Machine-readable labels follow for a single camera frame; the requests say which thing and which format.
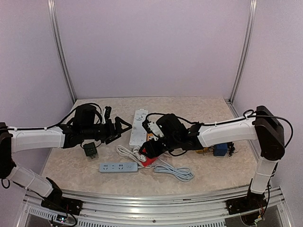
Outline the black power adapter with cable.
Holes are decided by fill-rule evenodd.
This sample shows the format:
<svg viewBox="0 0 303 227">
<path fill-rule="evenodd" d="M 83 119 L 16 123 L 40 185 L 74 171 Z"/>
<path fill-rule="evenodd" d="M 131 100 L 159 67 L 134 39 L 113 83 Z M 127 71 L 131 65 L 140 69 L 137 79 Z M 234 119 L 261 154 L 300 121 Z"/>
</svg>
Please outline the black power adapter with cable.
<svg viewBox="0 0 303 227">
<path fill-rule="evenodd" d="M 228 148 L 228 156 L 232 157 L 236 150 L 234 143 L 233 142 L 228 142 L 227 143 L 227 148 Z"/>
</svg>

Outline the aluminium frame post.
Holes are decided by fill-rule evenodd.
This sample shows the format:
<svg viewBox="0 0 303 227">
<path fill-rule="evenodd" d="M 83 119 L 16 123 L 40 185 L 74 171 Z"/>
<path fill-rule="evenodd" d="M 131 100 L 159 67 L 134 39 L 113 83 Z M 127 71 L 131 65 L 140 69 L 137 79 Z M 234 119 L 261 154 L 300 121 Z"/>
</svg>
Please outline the aluminium frame post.
<svg viewBox="0 0 303 227">
<path fill-rule="evenodd" d="M 250 1 L 245 36 L 244 36 L 243 46 L 242 46 L 241 54 L 240 54 L 240 61 L 239 61 L 238 67 L 237 67 L 236 78 L 235 78 L 234 84 L 232 86 L 232 91 L 231 91 L 230 97 L 228 99 L 229 103 L 231 105 L 234 104 L 234 101 L 236 99 L 236 95 L 239 90 L 241 78 L 242 78 L 243 71 L 245 68 L 246 59 L 247 59 L 247 56 L 249 53 L 251 36 L 253 33 L 254 21 L 255 21 L 256 10 L 257 10 L 257 3 L 258 3 L 257 0 Z"/>
<path fill-rule="evenodd" d="M 58 18 L 57 18 L 57 13 L 56 13 L 55 1 L 48 0 L 47 5 L 48 5 L 49 16 L 50 16 L 51 27 L 52 27 L 52 31 L 53 31 L 55 47 L 57 50 L 59 63 L 60 63 L 62 73 L 63 73 L 63 79 L 65 81 L 71 101 L 74 104 L 77 101 L 77 96 L 76 96 L 76 93 L 74 90 L 72 79 L 69 74 L 69 70 L 68 70 L 68 66 L 67 66 L 67 62 L 66 62 L 66 58 L 65 58 L 65 54 L 64 54 L 64 49 L 63 49 L 63 45 L 62 45 L 62 41 L 61 41 L 61 34 L 60 34 L 60 29 L 59 29 L 59 23 L 58 23 Z"/>
</svg>

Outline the yellow cube socket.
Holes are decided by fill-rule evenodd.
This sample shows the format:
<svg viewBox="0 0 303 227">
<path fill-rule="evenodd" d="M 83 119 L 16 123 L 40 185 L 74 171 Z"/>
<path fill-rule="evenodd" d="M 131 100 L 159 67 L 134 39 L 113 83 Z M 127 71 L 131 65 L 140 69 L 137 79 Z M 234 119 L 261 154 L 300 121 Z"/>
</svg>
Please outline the yellow cube socket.
<svg viewBox="0 0 303 227">
<path fill-rule="evenodd" d="M 203 149 L 200 149 L 200 150 L 196 150 L 196 153 L 197 154 L 206 154 L 206 153 L 209 153 L 211 152 L 209 148 L 203 148 Z"/>
</svg>

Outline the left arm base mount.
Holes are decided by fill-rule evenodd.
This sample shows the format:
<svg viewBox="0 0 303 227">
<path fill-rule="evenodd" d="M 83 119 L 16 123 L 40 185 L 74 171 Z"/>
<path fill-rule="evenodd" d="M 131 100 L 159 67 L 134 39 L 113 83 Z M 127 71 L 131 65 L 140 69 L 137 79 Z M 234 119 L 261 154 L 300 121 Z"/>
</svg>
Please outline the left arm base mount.
<svg viewBox="0 0 303 227">
<path fill-rule="evenodd" d="M 82 205 L 83 201 L 66 197 L 61 197 L 57 201 L 49 201 L 47 199 L 43 199 L 41 202 L 41 206 L 44 208 L 64 212 L 67 214 L 73 214 L 76 216 L 80 215 Z"/>
</svg>

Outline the long white power strip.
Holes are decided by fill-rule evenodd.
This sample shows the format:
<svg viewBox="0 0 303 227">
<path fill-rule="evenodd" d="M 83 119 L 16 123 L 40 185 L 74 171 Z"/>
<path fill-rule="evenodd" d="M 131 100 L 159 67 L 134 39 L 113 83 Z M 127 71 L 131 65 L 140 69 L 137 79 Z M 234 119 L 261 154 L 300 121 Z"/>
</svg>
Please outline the long white power strip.
<svg viewBox="0 0 303 227">
<path fill-rule="evenodd" d="M 129 140 L 129 147 L 134 148 L 136 146 L 141 147 L 144 142 L 147 140 L 147 132 L 142 126 L 148 110 L 139 109 L 135 111 L 134 120 L 132 125 L 131 136 Z"/>
</svg>

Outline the orange power adapter socket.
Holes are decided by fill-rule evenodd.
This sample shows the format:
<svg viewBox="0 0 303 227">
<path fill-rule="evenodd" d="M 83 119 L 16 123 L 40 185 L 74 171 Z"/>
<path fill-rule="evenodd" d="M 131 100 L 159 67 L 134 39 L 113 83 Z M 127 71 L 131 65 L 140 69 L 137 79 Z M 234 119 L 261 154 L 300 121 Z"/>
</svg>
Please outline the orange power adapter socket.
<svg viewBox="0 0 303 227">
<path fill-rule="evenodd" d="M 155 136 L 152 133 L 147 134 L 147 141 L 154 140 Z"/>
</svg>

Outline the right aluminium frame post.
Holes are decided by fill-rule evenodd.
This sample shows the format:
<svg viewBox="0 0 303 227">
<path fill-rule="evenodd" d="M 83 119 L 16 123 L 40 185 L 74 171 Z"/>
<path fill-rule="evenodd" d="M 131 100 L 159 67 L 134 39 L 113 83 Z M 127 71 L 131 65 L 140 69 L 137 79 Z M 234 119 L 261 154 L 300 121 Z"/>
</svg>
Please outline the right aluminium frame post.
<svg viewBox="0 0 303 227">
<path fill-rule="evenodd" d="M 254 21 L 255 21 L 256 10 L 257 10 L 257 3 L 258 3 L 257 0 L 250 1 L 245 36 L 244 36 L 243 46 L 242 46 L 241 54 L 240 54 L 240 61 L 239 61 L 238 67 L 237 67 L 236 78 L 235 78 L 234 84 L 232 86 L 232 91 L 231 91 L 230 97 L 228 99 L 229 103 L 231 105 L 234 104 L 234 101 L 236 99 L 236 95 L 239 90 L 241 78 L 242 78 L 243 71 L 245 68 L 246 59 L 247 59 L 247 56 L 249 53 L 251 36 L 253 33 Z"/>
</svg>

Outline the dark green cube socket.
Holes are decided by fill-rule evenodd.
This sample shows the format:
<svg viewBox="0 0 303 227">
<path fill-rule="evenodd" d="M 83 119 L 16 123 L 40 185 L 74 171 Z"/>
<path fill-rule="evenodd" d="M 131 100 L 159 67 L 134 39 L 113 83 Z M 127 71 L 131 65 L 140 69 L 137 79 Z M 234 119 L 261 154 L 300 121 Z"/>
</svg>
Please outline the dark green cube socket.
<svg viewBox="0 0 303 227">
<path fill-rule="evenodd" d="M 91 143 L 87 143 L 83 145 L 83 149 L 85 152 L 86 157 L 91 160 L 91 159 L 95 159 L 97 157 L 97 148 L 94 142 Z"/>
</svg>

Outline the light blue power strip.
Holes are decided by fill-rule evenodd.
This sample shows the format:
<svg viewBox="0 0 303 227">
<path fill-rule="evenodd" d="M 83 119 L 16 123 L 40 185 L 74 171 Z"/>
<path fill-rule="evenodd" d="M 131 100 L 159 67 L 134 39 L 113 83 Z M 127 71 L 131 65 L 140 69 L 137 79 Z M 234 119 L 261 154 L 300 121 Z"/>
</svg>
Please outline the light blue power strip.
<svg viewBox="0 0 303 227">
<path fill-rule="evenodd" d="M 136 162 L 107 162 L 99 165 L 99 172 L 103 174 L 137 173 L 138 170 L 139 168 Z"/>
</svg>

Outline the red cube socket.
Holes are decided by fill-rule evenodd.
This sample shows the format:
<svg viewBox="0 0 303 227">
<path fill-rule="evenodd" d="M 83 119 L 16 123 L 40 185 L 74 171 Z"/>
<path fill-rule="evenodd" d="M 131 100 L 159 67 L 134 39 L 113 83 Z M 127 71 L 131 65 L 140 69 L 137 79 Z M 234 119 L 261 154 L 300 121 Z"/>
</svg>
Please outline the red cube socket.
<svg viewBox="0 0 303 227">
<path fill-rule="evenodd" d="M 157 157 L 155 158 L 146 158 L 145 162 L 141 162 L 143 167 L 149 167 L 151 164 L 153 164 L 157 160 Z"/>
</svg>

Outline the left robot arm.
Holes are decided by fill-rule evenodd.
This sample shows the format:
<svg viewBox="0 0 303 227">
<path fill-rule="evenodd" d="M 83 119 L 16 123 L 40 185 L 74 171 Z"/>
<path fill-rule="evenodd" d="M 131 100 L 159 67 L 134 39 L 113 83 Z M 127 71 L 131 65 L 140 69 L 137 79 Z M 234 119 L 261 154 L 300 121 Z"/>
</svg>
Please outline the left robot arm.
<svg viewBox="0 0 303 227">
<path fill-rule="evenodd" d="M 111 107 L 96 103 L 74 108 L 59 123 L 42 128 L 16 128 L 0 124 L 0 179 L 36 193 L 56 210 L 66 206 L 59 186 L 50 178 L 18 166 L 14 153 L 40 148 L 73 148 L 85 140 L 109 144 L 130 130 L 132 125 L 120 117 L 110 119 Z"/>
</svg>

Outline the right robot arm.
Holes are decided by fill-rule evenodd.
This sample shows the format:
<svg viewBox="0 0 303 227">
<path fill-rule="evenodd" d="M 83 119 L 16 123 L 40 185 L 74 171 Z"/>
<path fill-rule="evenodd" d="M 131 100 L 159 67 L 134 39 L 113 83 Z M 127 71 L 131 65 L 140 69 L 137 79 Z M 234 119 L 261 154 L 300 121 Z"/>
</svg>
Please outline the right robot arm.
<svg viewBox="0 0 303 227">
<path fill-rule="evenodd" d="M 242 199 L 242 206 L 252 210 L 264 198 L 264 192 L 279 160 L 285 155 L 289 141 L 285 140 L 281 121 L 285 118 L 274 116 L 265 106 L 247 110 L 241 117 L 227 121 L 203 123 L 191 122 L 191 127 L 183 124 L 186 120 L 173 113 L 158 114 L 160 118 L 152 122 L 148 117 L 142 123 L 147 133 L 154 138 L 143 143 L 140 154 L 149 159 L 159 157 L 165 152 L 181 149 L 184 152 L 200 150 L 214 145 L 257 140 L 261 149 L 260 158 L 250 187 Z"/>
</svg>

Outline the aluminium front rail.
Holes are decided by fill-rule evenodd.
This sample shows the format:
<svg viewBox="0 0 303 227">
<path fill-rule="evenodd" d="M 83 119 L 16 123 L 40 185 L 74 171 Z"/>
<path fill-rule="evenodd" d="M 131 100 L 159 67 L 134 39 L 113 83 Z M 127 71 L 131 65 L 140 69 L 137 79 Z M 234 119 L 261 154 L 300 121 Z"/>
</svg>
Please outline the aluminium front rail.
<svg viewBox="0 0 303 227">
<path fill-rule="evenodd" d="M 243 226 L 241 216 L 229 215 L 226 201 L 242 197 L 248 187 L 238 187 L 202 194 L 154 195 L 147 197 L 110 195 L 92 192 L 63 190 L 68 198 L 83 201 L 80 215 L 76 216 L 80 227 L 220 227 L 228 226 L 227 219 L 236 221 L 230 226 Z M 40 206 L 41 199 L 27 192 L 20 207 L 17 227 L 30 226 L 34 216 L 49 226 L 47 220 L 56 219 L 59 212 Z M 279 187 L 270 190 L 269 205 L 258 227 L 294 227 L 286 201 Z"/>
</svg>

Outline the blue cube socket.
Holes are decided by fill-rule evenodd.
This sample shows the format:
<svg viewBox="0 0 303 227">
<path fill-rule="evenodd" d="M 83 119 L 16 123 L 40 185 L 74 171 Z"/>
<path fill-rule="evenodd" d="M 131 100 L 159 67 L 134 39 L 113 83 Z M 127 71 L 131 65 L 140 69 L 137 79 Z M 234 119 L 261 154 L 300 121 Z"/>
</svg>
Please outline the blue cube socket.
<svg viewBox="0 0 303 227">
<path fill-rule="evenodd" d="M 227 143 L 214 145 L 213 155 L 216 157 L 224 157 L 228 152 Z"/>
</svg>

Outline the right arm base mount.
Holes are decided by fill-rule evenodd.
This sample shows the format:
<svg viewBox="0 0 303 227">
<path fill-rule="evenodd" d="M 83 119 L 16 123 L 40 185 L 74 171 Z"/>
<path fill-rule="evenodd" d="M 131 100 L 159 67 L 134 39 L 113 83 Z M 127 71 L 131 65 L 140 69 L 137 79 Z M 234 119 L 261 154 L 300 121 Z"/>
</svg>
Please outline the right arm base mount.
<svg viewBox="0 0 303 227">
<path fill-rule="evenodd" d="M 234 199 L 229 199 L 226 201 L 226 206 L 229 215 L 239 214 L 248 212 L 251 210 L 256 210 L 261 207 L 266 207 L 267 201 L 264 196 L 261 197 L 239 197 Z"/>
</svg>

